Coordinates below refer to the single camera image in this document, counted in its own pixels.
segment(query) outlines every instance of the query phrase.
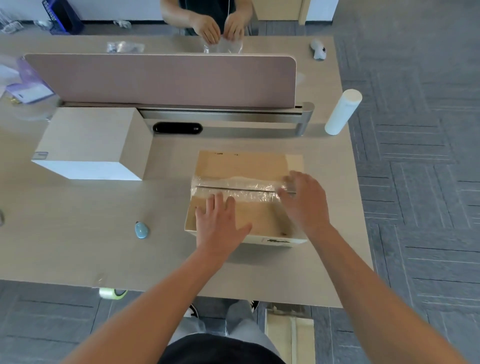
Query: open cardboard box on floor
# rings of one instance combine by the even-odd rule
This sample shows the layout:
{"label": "open cardboard box on floor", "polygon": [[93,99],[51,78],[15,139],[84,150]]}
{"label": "open cardboard box on floor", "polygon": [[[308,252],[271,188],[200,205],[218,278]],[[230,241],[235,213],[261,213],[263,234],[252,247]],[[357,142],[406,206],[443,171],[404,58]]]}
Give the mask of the open cardboard box on floor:
{"label": "open cardboard box on floor", "polygon": [[274,153],[200,151],[192,178],[191,200],[185,230],[196,234],[195,208],[205,209],[211,194],[222,192],[224,200],[236,200],[237,228],[253,223],[244,243],[295,246],[307,241],[288,218],[275,189],[286,188],[290,170],[303,171],[303,156]]}

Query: blue egg-shaped object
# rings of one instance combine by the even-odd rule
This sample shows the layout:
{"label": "blue egg-shaped object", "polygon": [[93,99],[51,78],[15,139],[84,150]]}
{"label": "blue egg-shaped object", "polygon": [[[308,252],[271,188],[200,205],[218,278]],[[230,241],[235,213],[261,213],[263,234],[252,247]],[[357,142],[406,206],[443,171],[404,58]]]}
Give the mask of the blue egg-shaped object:
{"label": "blue egg-shaped object", "polygon": [[137,235],[138,239],[145,239],[149,232],[150,230],[144,223],[137,221],[135,224],[135,234]]}

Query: cardboard box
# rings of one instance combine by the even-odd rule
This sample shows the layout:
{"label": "cardboard box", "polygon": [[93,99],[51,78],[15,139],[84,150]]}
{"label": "cardboard box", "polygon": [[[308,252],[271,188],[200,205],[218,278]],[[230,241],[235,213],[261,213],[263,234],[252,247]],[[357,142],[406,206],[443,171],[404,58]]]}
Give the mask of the cardboard box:
{"label": "cardboard box", "polygon": [[136,108],[59,108],[32,162],[71,180],[140,181],[152,140]]}
{"label": "cardboard box", "polygon": [[196,234],[195,208],[205,209],[209,195],[222,192],[224,200],[228,196],[236,200],[237,227],[253,223],[244,243],[295,246],[306,242],[275,193],[280,186],[294,193],[285,181],[290,170],[303,171],[301,155],[200,151],[185,230]]}

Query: white thermos bottle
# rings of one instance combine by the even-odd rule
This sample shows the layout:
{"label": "white thermos bottle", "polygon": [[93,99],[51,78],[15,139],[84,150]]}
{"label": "white thermos bottle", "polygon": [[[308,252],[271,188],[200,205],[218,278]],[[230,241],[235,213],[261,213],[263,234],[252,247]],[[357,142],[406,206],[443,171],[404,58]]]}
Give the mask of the white thermos bottle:
{"label": "white thermos bottle", "polygon": [[337,135],[355,112],[361,100],[362,95],[359,91],[354,89],[345,91],[325,124],[325,131],[330,135]]}

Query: person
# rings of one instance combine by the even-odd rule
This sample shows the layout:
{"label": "person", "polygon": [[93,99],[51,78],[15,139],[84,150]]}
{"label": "person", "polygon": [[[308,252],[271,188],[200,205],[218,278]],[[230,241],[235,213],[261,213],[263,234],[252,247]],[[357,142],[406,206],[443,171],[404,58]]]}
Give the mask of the person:
{"label": "person", "polygon": [[[330,224],[320,184],[300,172],[292,172],[291,177],[295,197],[282,189],[278,195],[288,216],[315,247],[369,359],[373,363],[466,363]],[[195,213],[197,248],[191,256],[95,331],[64,360],[65,364],[283,363],[252,321],[245,301],[234,304],[227,314],[231,337],[206,333],[185,336],[189,330],[204,331],[193,328],[198,323],[194,318],[182,316],[252,229],[251,223],[237,229],[235,200],[229,197],[224,204],[222,194],[210,196],[206,209]]]}
{"label": "person", "polygon": [[252,14],[252,0],[160,0],[163,20],[187,35],[199,35],[209,45],[220,37],[240,40]]}

